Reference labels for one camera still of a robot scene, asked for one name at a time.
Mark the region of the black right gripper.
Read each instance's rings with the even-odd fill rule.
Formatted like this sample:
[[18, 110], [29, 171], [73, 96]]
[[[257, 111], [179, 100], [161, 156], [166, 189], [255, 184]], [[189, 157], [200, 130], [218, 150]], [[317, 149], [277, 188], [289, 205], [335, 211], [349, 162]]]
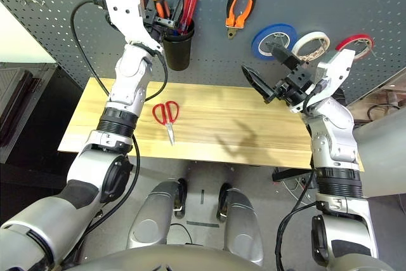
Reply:
[[313, 84], [311, 73], [301, 66], [305, 61], [299, 59], [284, 45], [278, 43], [266, 43], [266, 45], [272, 57], [291, 70], [288, 75], [271, 88], [254, 69], [241, 65], [242, 72], [249, 84], [263, 97], [265, 103], [270, 103], [277, 98], [288, 106], [295, 107], [307, 97], [306, 90]]

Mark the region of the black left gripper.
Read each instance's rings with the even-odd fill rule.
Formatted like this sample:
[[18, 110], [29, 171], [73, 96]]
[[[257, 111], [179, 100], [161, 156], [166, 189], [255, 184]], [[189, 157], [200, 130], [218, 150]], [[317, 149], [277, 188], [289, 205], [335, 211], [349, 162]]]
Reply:
[[[146, 9], [149, 0], [143, 0], [143, 7]], [[176, 0], [173, 8], [172, 20], [161, 18], [155, 9], [146, 9], [143, 17], [144, 28], [153, 39], [162, 39], [165, 31], [173, 30], [177, 26], [183, 14], [184, 0]]]

